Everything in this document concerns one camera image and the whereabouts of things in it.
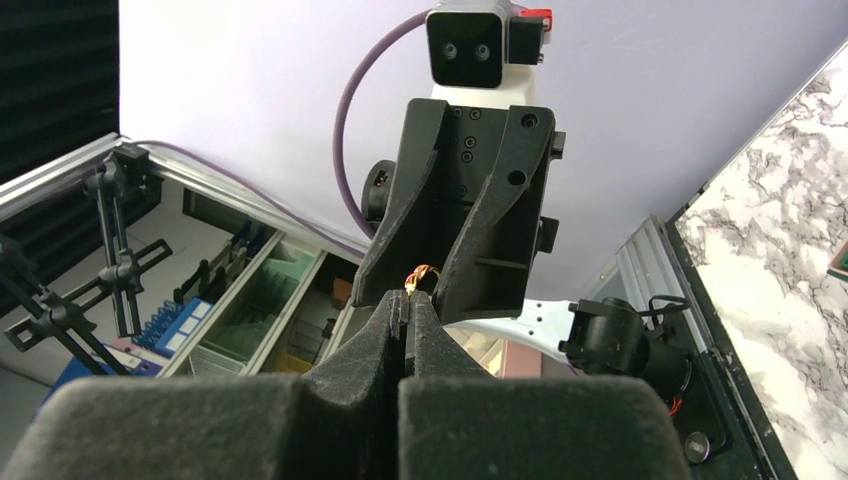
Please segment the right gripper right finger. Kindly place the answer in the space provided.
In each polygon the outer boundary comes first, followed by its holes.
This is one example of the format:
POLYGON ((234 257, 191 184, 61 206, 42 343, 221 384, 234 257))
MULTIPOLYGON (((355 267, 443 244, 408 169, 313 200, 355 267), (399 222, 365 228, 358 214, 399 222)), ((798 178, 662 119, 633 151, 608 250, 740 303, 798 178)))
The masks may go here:
POLYGON ((402 479, 686 479, 667 408, 644 381, 582 373, 496 379, 445 332, 481 321, 489 333, 550 352, 582 319, 523 293, 450 311, 400 292, 398 328, 412 331, 414 373, 398 389, 402 479))

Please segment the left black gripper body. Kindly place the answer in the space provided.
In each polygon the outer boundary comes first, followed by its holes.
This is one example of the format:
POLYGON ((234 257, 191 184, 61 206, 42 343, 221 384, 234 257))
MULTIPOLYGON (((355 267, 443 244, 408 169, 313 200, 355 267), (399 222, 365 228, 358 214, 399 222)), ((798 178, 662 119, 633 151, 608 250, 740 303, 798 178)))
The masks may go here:
POLYGON ((545 107, 411 100, 367 264, 529 265, 551 252, 559 222, 541 207, 563 143, 545 107))

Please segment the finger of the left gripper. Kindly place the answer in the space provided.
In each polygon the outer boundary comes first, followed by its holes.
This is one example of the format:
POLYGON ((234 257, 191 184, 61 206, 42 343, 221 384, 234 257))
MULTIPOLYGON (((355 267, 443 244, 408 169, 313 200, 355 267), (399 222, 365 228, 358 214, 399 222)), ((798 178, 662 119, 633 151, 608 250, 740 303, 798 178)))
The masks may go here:
POLYGON ((445 324, 521 312, 540 247, 554 140, 549 109, 482 109, 450 122, 438 206, 451 243, 433 292, 445 324))
POLYGON ((421 265, 441 269, 435 254, 434 187, 429 184, 438 151, 398 157, 379 192, 385 209, 371 245, 355 275, 352 304, 371 307, 389 290, 403 290, 406 278, 421 265))

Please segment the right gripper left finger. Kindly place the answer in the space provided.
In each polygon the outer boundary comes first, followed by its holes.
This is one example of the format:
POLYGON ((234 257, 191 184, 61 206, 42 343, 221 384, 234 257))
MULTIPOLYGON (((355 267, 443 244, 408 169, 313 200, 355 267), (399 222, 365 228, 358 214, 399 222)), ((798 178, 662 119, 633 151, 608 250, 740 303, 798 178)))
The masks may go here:
POLYGON ((397 479, 410 300, 304 375, 89 377, 41 408, 6 479, 397 479))

